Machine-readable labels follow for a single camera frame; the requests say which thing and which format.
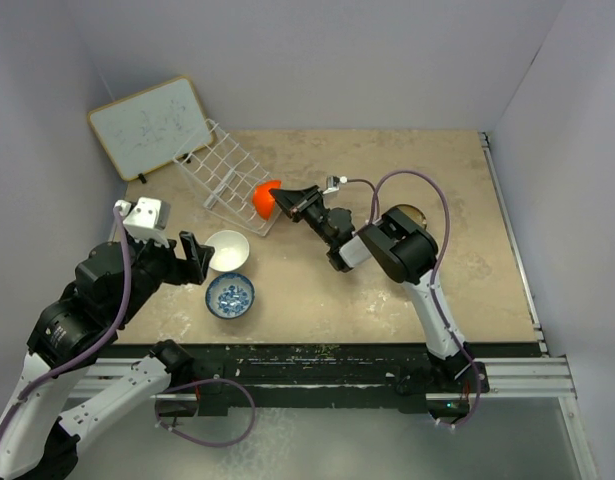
white bowl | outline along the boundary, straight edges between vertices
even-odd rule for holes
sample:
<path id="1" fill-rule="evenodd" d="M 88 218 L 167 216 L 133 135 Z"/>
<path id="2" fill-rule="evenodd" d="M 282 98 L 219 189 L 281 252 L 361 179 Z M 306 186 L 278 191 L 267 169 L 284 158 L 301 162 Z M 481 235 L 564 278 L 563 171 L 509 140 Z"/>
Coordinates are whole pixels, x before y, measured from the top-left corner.
<path id="1" fill-rule="evenodd" d="M 249 242 L 241 233 L 221 230 L 207 239 L 205 245 L 216 249 L 209 261 L 209 267 L 217 272 L 232 272 L 249 257 Z"/>

small round object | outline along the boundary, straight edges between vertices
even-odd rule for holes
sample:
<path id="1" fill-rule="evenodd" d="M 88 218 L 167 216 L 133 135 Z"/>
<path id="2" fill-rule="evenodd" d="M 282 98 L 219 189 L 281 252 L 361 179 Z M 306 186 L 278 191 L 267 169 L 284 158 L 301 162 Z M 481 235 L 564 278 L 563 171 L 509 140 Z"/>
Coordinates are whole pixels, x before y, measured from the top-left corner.
<path id="1" fill-rule="evenodd" d="M 427 217 L 425 217 L 425 214 L 420 208 L 414 207 L 413 205 L 407 205 L 405 203 L 396 206 L 400 208 L 405 215 L 423 227 L 424 230 L 427 230 Z"/>
<path id="2" fill-rule="evenodd" d="M 209 267 L 217 272 L 232 272 L 242 267 L 249 257 L 249 242 L 242 233 L 233 230 L 214 233 L 205 245 L 216 250 Z"/>
<path id="3" fill-rule="evenodd" d="M 251 203 L 254 204 L 256 212 L 265 220 L 271 218 L 274 206 L 276 205 L 274 197 L 269 193 L 269 190 L 272 188 L 280 188 L 280 180 L 270 180 L 261 183 L 256 187 L 256 190 L 254 190 L 254 196 L 251 199 Z"/>
<path id="4" fill-rule="evenodd" d="M 254 286 L 240 273 L 223 273 L 214 278 L 205 292 L 205 304 L 218 318 L 240 317 L 254 304 Z"/>

white dish rack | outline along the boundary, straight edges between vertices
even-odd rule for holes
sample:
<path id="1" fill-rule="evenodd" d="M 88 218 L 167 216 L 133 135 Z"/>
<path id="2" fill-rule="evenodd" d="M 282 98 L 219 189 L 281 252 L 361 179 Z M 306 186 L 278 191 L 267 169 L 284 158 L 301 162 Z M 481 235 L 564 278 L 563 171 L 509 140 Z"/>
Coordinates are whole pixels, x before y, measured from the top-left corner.
<path id="1" fill-rule="evenodd" d="M 218 123 L 211 119 L 205 122 L 213 142 L 193 144 L 197 138 L 194 132 L 178 149 L 174 161 L 182 176 L 211 213 L 258 235 L 267 235 L 280 208 L 274 208 L 272 216 L 265 220 L 256 212 L 252 196 L 258 185 L 275 178 Z"/>

beige table surface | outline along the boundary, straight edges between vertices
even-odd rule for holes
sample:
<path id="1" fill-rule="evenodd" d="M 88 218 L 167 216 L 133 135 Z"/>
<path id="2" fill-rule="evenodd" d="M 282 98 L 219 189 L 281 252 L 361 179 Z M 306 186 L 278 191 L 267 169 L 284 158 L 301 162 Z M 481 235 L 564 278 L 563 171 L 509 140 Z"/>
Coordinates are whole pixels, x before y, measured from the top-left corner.
<path id="1" fill-rule="evenodd" d="M 308 130 L 235 131 L 232 135 L 284 188 L 324 186 L 327 175 L 364 177 L 377 182 L 396 168 L 415 168 L 434 178 L 449 199 L 452 230 L 441 280 L 456 321 L 469 341 L 534 341 L 521 278 L 507 238 L 478 134 L 473 131 Z M 131 182 L 126 198 L 160 198 L 172 205 L 167 233 L 195 233 L 203 243 L 234 227 L 205 211 L 177 171 L 168 165 Z M 413 176 L 390 179 L 381 190 L 386 209 L 410 203 L 427 216 L 440 241 L 440 201 Z M 354 224 L 368 217 L 370 190 L 344 187 L 330 207 L 352 210 Z M 373 261 L 349 273 L 333 270 L 327 246 L 306 223 L 284 215 L 267 237 L 241 230 L 251 245 L 241 268 L 256 288 L 246 315 L 221 320 L 207 310 L 204 294 L 216 274 L 201 286 L 163 285 L 127 329 L 121 343 L 262 342 L 424 342 L 416 313 L 402 288 Z"/>

blue and white bowl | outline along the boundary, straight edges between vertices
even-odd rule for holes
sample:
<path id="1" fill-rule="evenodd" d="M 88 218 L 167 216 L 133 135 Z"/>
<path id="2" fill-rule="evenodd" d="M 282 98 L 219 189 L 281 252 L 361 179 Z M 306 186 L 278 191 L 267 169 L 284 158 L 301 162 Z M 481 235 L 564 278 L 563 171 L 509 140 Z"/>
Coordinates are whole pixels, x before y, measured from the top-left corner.
<path id="1" fill-rule="evenodd" d="M 254 286 L 240 273 L 223 273 L 207 287 L 205 303 L 218 318 L 236 318 L 249 310 L 254 303 Z"/>

